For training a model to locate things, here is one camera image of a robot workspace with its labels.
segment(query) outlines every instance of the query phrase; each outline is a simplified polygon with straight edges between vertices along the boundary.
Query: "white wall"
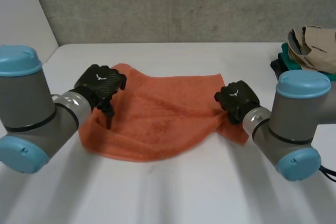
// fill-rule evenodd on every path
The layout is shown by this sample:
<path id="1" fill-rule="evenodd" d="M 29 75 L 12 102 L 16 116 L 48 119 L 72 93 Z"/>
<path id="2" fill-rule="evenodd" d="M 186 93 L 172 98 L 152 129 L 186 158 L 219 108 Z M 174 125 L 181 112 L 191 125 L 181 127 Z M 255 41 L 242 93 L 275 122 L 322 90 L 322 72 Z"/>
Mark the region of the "white wall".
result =
<path id="1" fill-rule="evenodd" d="M 44 63 L 58 48 L 38 0 L 0 0 L 0 45 L 33 47 Z"/>

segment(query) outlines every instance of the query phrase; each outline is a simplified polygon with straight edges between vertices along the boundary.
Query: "white table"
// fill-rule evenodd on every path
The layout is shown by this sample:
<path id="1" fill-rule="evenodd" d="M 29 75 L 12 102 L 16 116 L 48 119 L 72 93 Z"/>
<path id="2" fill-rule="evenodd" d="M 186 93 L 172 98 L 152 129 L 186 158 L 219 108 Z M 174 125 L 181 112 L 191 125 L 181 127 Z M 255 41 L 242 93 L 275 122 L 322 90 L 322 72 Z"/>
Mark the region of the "white table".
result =
<path id="1" fill-rule="evenodd" d="M 245 80 L 271 109 L 277 81 L 269 64 L 280 45 L 66 45 L 44 70 L 52 93 L 71 89 L 93 63 L 124 62 L 157 77 L 221 73 L 226 83 Z M 314 140 L 323 163 L 333 169 L 335 133 L 335 125 L 321 126 Z M 336 222 L 335 194 L 336 184 L 322 174 L 288 182 L 251 140 L 240 147 L 215 133 L 161 162 L 129 163 L 87 153 L 76 133 L 37 174 L 0 165 L 1 224 L 324 224 Z"/>

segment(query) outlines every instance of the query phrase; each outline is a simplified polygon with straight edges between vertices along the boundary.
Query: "orange towel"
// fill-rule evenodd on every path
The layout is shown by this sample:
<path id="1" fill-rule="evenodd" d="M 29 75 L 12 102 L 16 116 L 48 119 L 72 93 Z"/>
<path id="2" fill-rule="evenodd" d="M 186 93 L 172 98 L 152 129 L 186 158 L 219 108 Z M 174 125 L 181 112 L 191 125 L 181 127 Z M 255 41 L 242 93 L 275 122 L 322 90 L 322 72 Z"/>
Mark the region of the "orange towel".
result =
<path id="1" fill-rule="evenodd" d="M 216 131 L 238 144 L 248 136 L 241 125 L 230 125 L 214 99 L 224 86 L 214 76 L 149 77 L 131 66 L 114 66 L 127 76 L 126 89 L 112 98 L 115 116 L 110 129 L 95 109 L 79 129 L 84 148 L 109 158 L 133 162 L 175 156 Z"/>

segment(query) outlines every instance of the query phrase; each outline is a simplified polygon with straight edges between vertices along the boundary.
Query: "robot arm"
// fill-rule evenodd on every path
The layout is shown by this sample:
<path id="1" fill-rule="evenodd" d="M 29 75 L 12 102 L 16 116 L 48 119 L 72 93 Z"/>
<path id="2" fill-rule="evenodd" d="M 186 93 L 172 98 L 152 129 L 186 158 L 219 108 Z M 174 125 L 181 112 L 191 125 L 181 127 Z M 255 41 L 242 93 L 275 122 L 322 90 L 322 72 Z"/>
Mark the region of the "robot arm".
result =
<path id="1" fill-rule="evenodd" d="M 53 101 L 33 48 L 0 47 L 0 161 L 21 173 L 39 171 L 73 136 L 94 108 L 114 115 L 110 100 L 126 76 L 92 65 L 74 89 Z"/>
<path id="2" fill-rule="evenodd" d="M 275 169 L 290 181 L 308 178 L 319 169 L 324 173 L 311 143 L 319 124 L 336 123 L 335 98 L 336 84 L 309 70 L 287 71 L 279 77 L 271 112 L 260 106 L 242 81 L 215 94 L 230 122 L 242 123 Z"/>

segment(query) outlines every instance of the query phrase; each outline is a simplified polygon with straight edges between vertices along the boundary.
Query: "teal cloth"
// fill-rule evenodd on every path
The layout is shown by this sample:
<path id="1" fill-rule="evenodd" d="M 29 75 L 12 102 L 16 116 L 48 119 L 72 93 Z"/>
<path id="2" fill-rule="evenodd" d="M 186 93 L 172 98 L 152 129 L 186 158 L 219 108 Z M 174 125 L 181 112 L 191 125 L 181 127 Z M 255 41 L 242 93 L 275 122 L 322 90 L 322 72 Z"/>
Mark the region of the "teal cloth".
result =
<path id="1" fill-rule="evenodd" d="M 289 56 L 288 56 L 288 44 L 287 43 L 283 43 L 281 45 L 281 49 L 282 49 L 281 57 L 282 57 L 282 60 L 284 61 L 284 63 L 286 64 L 288 70 L 302 69 L 301 66 L 299 64 L 297 64 L 294 60 L 289 59 Z M 328 78 L 330 79 L 330 81 L 336 81 L 336 74 L 325 73 L 325 72 L 322 72 L 322 71 L 320 71 L 320 73 L 325 74 L 326 76 L 328 76 Z"/>

